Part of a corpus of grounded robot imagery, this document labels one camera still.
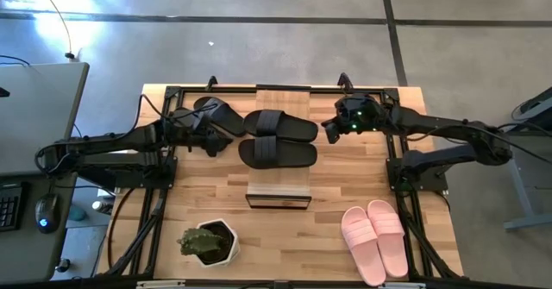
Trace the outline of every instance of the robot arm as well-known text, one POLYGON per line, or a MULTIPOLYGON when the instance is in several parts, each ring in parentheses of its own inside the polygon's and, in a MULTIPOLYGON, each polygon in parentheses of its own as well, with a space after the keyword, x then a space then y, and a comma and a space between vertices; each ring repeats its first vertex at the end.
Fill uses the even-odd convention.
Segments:
POLYGON ((482 122, 422 116, 396 104, 380 104, 364 94, 343 97, 336 102, 336 116, 322 123, 329 143, 336 143, 341 134, 381 131, 387 135, 426 134, 465 141, 466 145, 422 153, 412 150, 403 155, 400 175, 420 180, 420 175, 433 167, 477 161, 483 165, 503 165, 511 158, 505 134, 482 122))
POLYGON ((213 128, 205 118, 180 109, 172 116, 130 130, 126 134, 107 134, 57 141, 40 150, 36 164, 47 175, 89 169, 143 171, 163 168, 160 150, 166 147, 200 147, 211 157, 226 148, 232 139, 213 128), (111 154, 135 150, 137 154, 111 154), (43 165, 38 159, 43 158, 43 165))

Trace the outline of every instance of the slipper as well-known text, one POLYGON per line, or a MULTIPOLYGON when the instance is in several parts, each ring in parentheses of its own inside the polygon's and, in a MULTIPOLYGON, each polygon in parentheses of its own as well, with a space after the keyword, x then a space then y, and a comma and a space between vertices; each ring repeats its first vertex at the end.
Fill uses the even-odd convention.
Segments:
POLYGON ((217 104, 217 106, 211 110, 198 112, 200 118, 201 116, 207 116, 213 124, 236 137, 243 137, 245 135, 243 117, 235 112, 230 105, 226 104, 223 100, 216 97, 201 97, 193 104, 193 109, 197 110, 211 104, 217 104))
POLYGON ((241 160, 255 169, 308 167, 317 162, 317 149, 308 143, 281 141, 276 136, 240 142, 241 160))
POLYGON ((379 286, 386 281, 386 270, 378 253, 378 237, 361 207, 345 211, 342 233, 364 282, 379 286))
POLYGON ((408 273, 405 232, 397 212, 386 201, 376 199, 368 204, 367 214, 378 235, 379 255, 387 273, 395 278, 405 276, 408 273))
POLYGON ((275 135, 279 139, 297 142, 311 142, 317 138, 318 126, 282 110, 257 110, 243 120, 245 130, 257 137, 275 135))

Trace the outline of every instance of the white pot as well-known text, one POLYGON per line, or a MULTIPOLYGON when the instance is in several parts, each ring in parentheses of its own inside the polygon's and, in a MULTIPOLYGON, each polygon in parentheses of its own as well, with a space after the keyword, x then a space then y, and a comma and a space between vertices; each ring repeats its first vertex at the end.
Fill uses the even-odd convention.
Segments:
POLYGON ((210 220, 210 221, 206 221, 204 223, 200 223, 200 224, 198 224, 197 228, 201 229, 206 224, 216 223, 216 222, 224 223, 224 225, 229 229, 232 236, 234 236, 234 242, 232 242, 232 246, 230 247, 230 254, 228 255, 228 258, 226 258, 226 260, 223 260, 223 261, 220 261, 220 262, 217 262, 217 263, 205 265, 196 255, 194 255, 194 257, 196 258, 196 260, 198 260, 199 264, 201 264, 202 267, 227 266, 240 252, 240 243, 238 242, 238 235, 236 234, 236 232, 232 228, 230 228, 230 226, 223 219, 210 220))

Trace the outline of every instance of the desk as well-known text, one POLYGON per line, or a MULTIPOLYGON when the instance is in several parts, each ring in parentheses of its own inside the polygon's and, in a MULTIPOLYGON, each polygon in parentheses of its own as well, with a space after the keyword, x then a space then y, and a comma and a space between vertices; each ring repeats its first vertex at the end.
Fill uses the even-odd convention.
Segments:
MULTIPOLYGON (((51 234, 36 228, 35 205, 50 183, 34 163, 39 148, 69 138, 85 87, 88 64, 8 66, 0 68, 0 86, 11 92, 0 98, 0 182, 28 181, 20 229, 0 232, 0 284, 49 280, 66 235, 73 189, 60 195, 60 227, 51 234)), ((74 186, 76 174, 57 180, 74 186)))
MULTIPOLYGON (((144 85, 143 93, 160 109, 166 87, 144 85)), ((398 89, 403 106, 420 113, 426 112, 420 88, 398 89)), ((184 106, 190 109, 195 100, 202 96, 205 94, 185 94, 184 106)), ((255 110, 255 94, 217 93, 215 96, 229 103, 242 116, 255 110)), ((334 102, 340 97, 338 94, 311 94, 310 119, 319 124, 333 117, 334 102)), ((142 105, 139 124, 150 123, 157 118, 147 104, 142 105)), ((194 148, 191 153, 186 148, 177 148, 179 169, 174 187, 168 194, 154 277, 360 281, 353 258, 342 239, 340 221, 346 209, 356 205, 366 208, 373 199, 396 204, 387 184, 385 137, 376 132, 342 135, 337 144, 329 145, 320 128, 314 141, 318 161, 310 168, 312 202, 308 210, 252 210, 248 207, 245 193, 249 167, 242 163, 238 155, 241 139, 244 138, 235 139, 216 158, 209 158, 199 148, 194 148), (241 252, 227 267, 201 268, 194 258, 180 254, 176 240, 197 223, 219 217, 236 230, 241 252)), ((433 142, 426 139, 411 143, 410 147, 430 151, 433 142)), ((115 260, 135 237, 143 194, 143 190, 136 190, 121 209, 112 241, 115 260)), ((462 274, 447 205, 432 192, 420 192, 419 199, 428 239, 449 266, 462 274)), ((147 259, 147 241, 145 245, 141 267, 147 259)), ((416 242, 413 249, 417 269, 422 271, 416 242)), ((98 272, 105 270, 106 247, 103 248, 98 272)))

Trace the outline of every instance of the black slide sandal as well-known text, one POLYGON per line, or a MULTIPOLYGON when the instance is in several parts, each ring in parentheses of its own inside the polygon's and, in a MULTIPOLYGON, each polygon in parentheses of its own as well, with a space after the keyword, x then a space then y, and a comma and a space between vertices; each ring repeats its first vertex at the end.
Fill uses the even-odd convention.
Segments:
POLYGON ((318 126, 282 110, 257 110, 243 120, 243 127, 253 136, 276 135, 279 139, 311 142, 317 138, 318 126))
POLYGON ((219 126, 236 137, 243 137, 245 129, 243 128, 243 117, 235 112, 229 104, 217 97, 201 97, 196 100, 193 109, 197 110, 210 104, 217 104, 216 108, 199 112, 198 115, 205 114, 213 124, 219 126))
POLYGON ((308 167, 317 162, 317 149, 309 143, 281 141, 276 136, 247 139, 238 147, 241 160, 255 169, 308 167))

